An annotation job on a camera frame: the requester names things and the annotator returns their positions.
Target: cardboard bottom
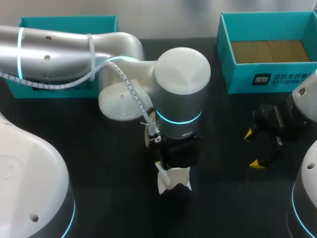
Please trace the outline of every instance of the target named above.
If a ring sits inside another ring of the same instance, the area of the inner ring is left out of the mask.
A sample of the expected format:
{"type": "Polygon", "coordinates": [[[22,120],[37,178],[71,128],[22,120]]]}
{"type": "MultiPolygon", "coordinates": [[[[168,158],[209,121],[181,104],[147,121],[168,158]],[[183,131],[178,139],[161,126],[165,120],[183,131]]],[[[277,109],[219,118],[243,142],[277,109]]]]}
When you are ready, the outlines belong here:
{"type": "Polygon", "coordinates": [[[231,42],[236,63],[310,62],[302,41],[231,42]]]}

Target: glowing blue light ring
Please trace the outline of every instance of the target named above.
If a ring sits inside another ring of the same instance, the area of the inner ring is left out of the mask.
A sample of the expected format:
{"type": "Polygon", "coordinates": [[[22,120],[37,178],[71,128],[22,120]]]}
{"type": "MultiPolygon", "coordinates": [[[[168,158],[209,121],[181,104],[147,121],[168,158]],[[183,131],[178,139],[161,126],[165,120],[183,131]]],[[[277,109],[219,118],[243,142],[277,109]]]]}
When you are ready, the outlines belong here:
{"type": "Polygon", "coordinates": [[[21,78],[21,79],[23,79],[22,68],[21,68],[21,45],[22,45],[23,30],[24,30],[23,27],[21,27],[19,30],[18,43],[17,43],[17,58],[16,58],[18,75],[19,75],[19,78],[21,78]]]}
{"type": "Polygon", "coordinates": [[[295,215],[296,215],[296,217],[297,217],[299,223],[300,223],[300,224],[302,225],[302,227],[306,230],[306,232],[307,232],[312,238],[316,238],[316,237],[313,236],[313,234],[310,233],[310,232],[308,231],[308,229],[304,226],[304,224],[302,223],[301,219],[299,218],[299,216],[298,216],[298,214],[297,214],[297,212],[296,212],[295,205],[294,205],[294,198],[293,198],[294,187],[295,187],[295,184],[294,184],[293,190],[292,190],[292,203],[293,203],[293,208],[294,208],[295,215]]]}
{"type": "Polygon", "coordinates": [[[70,229],[70,227],[71,227],[71,224],[72,224],[72,223],[73,223],[73,221],[74,221],[74,217],[75,217],[75,209],[76,209],[76,204],[75,204],[75,200],[74,200],[74,211],[73,211],[73,216],[72,216],[72,218],[71,218],[71,220],[70,220],[70,223],[69,223],[69,225],[68,225],[68,227],[67,227],[67,229],[66,229],[65,233],[63,234],[63,236],[62,236],[61,238],[65,238],[65,236],[67,235],[67,233],[68,233],[68,231],[69,231],[69,229],[70,229]]]}
{"type": "Polygon", "coordinates": [[[113,61],[113,60],[129,60],[129,61],[139,61],[136,58],[133,57],[129,57],[129,56],[116,56],[116,57],[111,57],[109,59],[107,59],[106,61],[113,61]]]}
{"type": "Polygon", "coordinates": [[[202,114],[203,111],[201,111],[198,116],[196,116],[194,119],[192,120],[188,120],[188,121],[180,121],[180,122],[177,122],[177,121],[172,121],[172,120],[169,120],[165,117],[163,117],[163,115],[161,113],[158,112],[158,110],[156,110],[156,113],[166,122],[169,122],[169,123],[172,123],[172,124],[176,124],[176,125],[184,125],[184,124],[189,124],[189,123],[192,123],[194,120],[196,120],[201,114],[202,114]]]}

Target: robotic arm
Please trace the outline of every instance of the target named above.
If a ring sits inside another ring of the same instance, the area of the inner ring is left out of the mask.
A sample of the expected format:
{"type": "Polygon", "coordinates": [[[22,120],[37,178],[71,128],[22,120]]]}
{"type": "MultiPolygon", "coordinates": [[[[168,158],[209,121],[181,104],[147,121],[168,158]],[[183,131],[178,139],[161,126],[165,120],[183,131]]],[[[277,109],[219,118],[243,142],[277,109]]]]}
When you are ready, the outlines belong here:
{"type": "Polygon", "coordinates": [[[199,154],[198,119],[211,75],[201,53],[175,48],[157,61],[144,61],[140,41],[127,33],[0,27],[0,76],[5,79],[60,90],[94,80],[96,72],[106,117],[145,118],[146,144],[159,151],[159,192],[178,183],[190,188],[189,168],[199,154]]]}
{"type": "MultiPolygon", "coordinates": [[[[253,112],[254,125],[246,140],[260,132],[282,141],[299,139],[311,123],[317,122],[317,71],[301,83],[287,99],[277,105],[261,105],[253,112]]],[[[271,161],[264,161],[266,166],[271,161]]],[[[294,183],[287,210],[287,225],[293,238],[317,237],[317,141],[307,151],[294,183]]]]}
{"type": "MultiPolygon", "coordinates": [[[[198,119],[210,75],[207,59],[189,48],[144,61],[140,41],[127,33],[0,26],[0,77],[62,90],[96,76],[106,117],[145,118],[145,144],[155,151],[160,194],[179,183],[191,189],[189,171],[199,155],[198,119]]],[[[1,113],[0,142],[0,237],[75,237],[75,203],[60,154],[1,113]]]]}

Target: teal box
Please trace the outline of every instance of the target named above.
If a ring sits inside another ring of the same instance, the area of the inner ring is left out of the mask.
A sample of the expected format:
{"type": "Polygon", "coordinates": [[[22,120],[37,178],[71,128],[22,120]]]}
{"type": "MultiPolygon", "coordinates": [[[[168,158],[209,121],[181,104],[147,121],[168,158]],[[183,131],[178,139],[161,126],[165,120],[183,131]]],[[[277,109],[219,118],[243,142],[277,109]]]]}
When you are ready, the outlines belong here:
{"type": "Polygon", "coordinates": [[[227,91],[292,92],[317,69],[314,12],[222,13],[217,48],[227,91]],[[230,42],[301,40],[311,62],[237,64],[230,42]]]}
{"type": "MultiPolygon", "coordinates": [[[[20,27],[79,34],[103,34],[119,31],[116,16],[22,17],[20,27]]],[[[15,98],[97,98],[98,81],[87,81],[65,90],[38,90],[6,80],[15,98]]]]}

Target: black table surface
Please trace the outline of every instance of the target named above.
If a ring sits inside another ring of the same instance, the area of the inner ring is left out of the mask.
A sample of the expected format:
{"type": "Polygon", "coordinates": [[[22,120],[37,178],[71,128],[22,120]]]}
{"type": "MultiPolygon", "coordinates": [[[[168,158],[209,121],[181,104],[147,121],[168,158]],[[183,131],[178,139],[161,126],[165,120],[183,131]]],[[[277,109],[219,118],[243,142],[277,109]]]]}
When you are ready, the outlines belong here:
{"type": "Polygon", "coordinates": [[[192,192],[178,186],[159,196],[158,172],[144,146],[141,119],[105,118],[97,99],[15,100],[0,81],[0,111],[63,156],[74,189],[79,238],[288,238],[286,209],[301,161],[317,129],[285,143],[266,170],[248,164],[268,156],[270,142],[243,139],[260,103],[287,94],[228,95],[215,38],[142,40],[147,60],[175,47],[200,51],[211,64],[201,117],[202,152],[191,169],[192,192]]]}

